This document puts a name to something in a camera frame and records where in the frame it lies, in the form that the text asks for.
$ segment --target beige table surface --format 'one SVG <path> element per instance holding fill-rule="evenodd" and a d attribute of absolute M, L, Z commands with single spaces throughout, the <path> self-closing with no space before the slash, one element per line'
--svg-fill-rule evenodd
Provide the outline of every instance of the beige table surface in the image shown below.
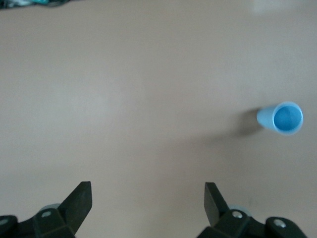
<path fill-rule="evenodd" d="M 317 2 L 83 0 L 0 12 L 0 211 L 79 182 L 79 238 L 195 238 L 204 183 L 317 237 Z M 256 127 L 294 101 L 302 130 Z"/>

